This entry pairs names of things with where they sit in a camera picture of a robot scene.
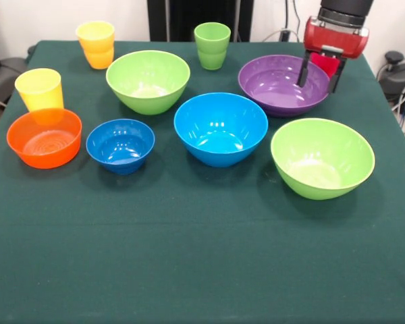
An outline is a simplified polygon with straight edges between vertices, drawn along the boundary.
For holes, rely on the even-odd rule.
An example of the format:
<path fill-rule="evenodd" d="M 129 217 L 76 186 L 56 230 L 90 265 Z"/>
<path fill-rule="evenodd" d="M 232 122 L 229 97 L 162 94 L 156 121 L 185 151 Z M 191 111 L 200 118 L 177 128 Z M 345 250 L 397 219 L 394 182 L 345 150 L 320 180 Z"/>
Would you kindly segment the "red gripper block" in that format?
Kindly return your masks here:
<path fill-rule="evenodd" d="M 304 87 L 306 84 L 311 52 L 330 52 L 341 56 L 338 59 L 337 70 L 331 77 L 328 86 L 328 92 L 334 93 L 346 64 L 346 59 L 344 58 L 358 58 L 364 51 L 368 39 L 369 29 L 366 27 L 338 26 L 311 16 L 306 23 L 304 32 L 304 48 L 306 51 L 304 52 L 296 84 L 299 87 Z"/>

